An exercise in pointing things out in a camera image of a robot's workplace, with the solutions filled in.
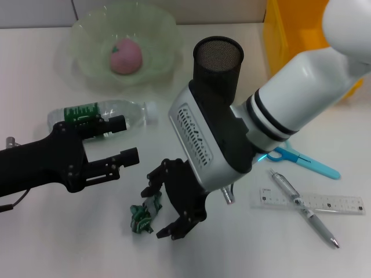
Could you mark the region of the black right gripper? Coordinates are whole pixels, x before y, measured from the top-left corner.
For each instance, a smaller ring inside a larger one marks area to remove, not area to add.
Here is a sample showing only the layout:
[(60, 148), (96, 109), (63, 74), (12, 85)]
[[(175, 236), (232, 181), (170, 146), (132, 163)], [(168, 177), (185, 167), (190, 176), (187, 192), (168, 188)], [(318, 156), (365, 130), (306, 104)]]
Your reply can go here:
[[(121, 151), (120, 154), (86, 165), (86, 184), (96, 185), (118, 180), (120, 167), (139, 164), (137, 148)], [(179, 214), (175, 222), (156, 233), (158, 239), (171, 237), (172, 240), (184, 238), (199, 222), (206, 220), (206, 198), (209, 194), (198, 182), (189, 161), (164, 159), (162, 163), (147, 174), (148, 186), (141, 197), (156, 195), (163, 183), (173, 208)]]

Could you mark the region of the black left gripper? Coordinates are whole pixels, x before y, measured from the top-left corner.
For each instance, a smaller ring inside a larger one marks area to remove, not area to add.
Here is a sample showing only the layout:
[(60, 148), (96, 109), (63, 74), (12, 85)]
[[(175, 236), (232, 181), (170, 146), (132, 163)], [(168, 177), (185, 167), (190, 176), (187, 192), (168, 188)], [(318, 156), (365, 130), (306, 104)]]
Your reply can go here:
[(82, 168), (88, 163), (82, 138), (127, 130), (123, 115), (104, 120), (101, 115), (72, 124), (60, 122), (45, 138), (1, 151), (1, 196), (50, 183), (70, 193), (86, 186)]

